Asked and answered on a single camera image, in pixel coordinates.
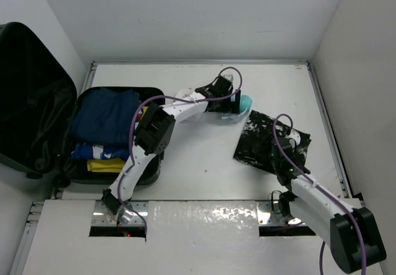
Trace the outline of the teal cat-ear headphones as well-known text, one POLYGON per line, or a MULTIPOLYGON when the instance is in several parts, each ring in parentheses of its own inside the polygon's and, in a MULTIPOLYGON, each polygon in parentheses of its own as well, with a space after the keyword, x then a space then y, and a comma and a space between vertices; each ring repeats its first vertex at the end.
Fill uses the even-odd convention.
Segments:
POLYGON ((239 113, 223 113, 221 118, 226 121, 240 122, 250 112, 251 106, 252 98, 248 95, 240 95, 239 113))

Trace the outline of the white cloth bundle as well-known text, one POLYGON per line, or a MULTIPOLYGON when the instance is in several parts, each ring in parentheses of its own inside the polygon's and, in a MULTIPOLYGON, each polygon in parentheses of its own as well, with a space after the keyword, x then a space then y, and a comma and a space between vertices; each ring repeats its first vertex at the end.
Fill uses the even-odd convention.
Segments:
MULTIPOLYGON (((194 93, 194 89, 193 88, 184 88, 179 90, 176 94, 175 94, 175 98, 181 98, 181 99, 186 99, 189 95, 194 93)), ((200 114, 195 114, 193 116, 190 116, 186 119, 186 121, 189 122, 198 122, 200 121, 200 118, 202 117, 202 113, 200 114)))

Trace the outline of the black white patterned garment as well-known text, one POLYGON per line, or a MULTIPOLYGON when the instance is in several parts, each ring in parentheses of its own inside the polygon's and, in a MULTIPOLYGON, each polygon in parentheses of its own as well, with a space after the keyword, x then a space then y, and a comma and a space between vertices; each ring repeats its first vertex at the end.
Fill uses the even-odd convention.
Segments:
MULTIPOLYGON (((273 174, 274 169, 270 162, 273 122, 274 118, 252 110, 241 132, 233 155, 234 159, 240 163, 273 174)), ((282 122, 277 122, 277 137, 286 137, 290 132, 297 133, 300 138, 300 143, 295 148, 296 155, 292 156, 291 159, 297 164, 305 164, 311 135, 300 130, 291 129, 290 126, 282 122)))

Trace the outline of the navy garment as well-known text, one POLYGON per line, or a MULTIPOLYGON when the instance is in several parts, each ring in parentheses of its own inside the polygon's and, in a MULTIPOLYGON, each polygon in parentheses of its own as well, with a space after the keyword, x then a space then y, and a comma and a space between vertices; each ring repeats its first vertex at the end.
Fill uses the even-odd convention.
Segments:
POLYGON ((69 133, 82 143, 126 147, 131 121, 139 105, 140 96, 133 89, 93 90, 73 118, 69 133))

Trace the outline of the yellow pants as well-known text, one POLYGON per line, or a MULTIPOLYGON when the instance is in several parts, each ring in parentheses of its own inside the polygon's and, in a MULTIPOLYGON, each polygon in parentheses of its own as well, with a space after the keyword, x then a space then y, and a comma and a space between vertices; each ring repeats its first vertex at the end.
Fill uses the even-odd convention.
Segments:
POLYGON ((90 159, 87 161, 88 172, 119 173, 122 171, 125 161, 120 158, 114 159, 90 159))

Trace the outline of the blue white patterned shorts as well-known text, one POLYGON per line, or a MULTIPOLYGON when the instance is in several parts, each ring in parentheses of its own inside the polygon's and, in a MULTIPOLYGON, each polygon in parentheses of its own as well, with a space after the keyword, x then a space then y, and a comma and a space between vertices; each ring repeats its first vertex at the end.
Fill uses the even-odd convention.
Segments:
POLYGON ((112 147, 104 145, 96 145, 90 143, 82 143, 76 140, 76 146, 72 152, 73 159, 114 159, 121 158, 126 160, 129 157, 128 146, 112 147))

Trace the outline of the black suitcase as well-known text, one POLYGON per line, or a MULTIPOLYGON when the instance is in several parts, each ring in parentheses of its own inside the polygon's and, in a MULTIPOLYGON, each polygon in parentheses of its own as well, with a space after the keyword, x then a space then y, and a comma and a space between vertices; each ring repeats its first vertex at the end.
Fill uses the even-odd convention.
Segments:
POLYGON ((116 173, 90 172, 73 159, 69 129, 98 87, 77 94, 74 82, 39 37, 20 22, 1 25, 1 163, 40 179, 109 185, 116 173))

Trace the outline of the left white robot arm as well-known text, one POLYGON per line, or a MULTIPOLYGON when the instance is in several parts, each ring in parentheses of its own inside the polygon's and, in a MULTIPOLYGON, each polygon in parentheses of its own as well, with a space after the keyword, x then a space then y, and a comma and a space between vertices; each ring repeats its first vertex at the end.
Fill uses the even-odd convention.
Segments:
POLYGON ((154 96, 142 102, 132 118, 129 157, 117 179, 103 191, 102 202, 113 215, 130 200, 148 165, 164 153, 176 124, 198 114, 240 112, 241 88, 219 74, 185 98, 154 96))

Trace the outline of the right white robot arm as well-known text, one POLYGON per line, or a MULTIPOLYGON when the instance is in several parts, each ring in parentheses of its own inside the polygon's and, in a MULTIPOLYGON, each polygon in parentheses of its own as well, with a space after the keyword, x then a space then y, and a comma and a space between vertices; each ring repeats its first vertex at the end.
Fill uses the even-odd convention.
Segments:
POLYGON ((368 266, 384 261, 387 253, 373 213, 346 203, 318 183, 295 159, 294 139, 273 137, 270 144, 270 163, 286 188, 278 201, 282 216, 300 219, 315 232, 344 273, 365 273, 368 266))

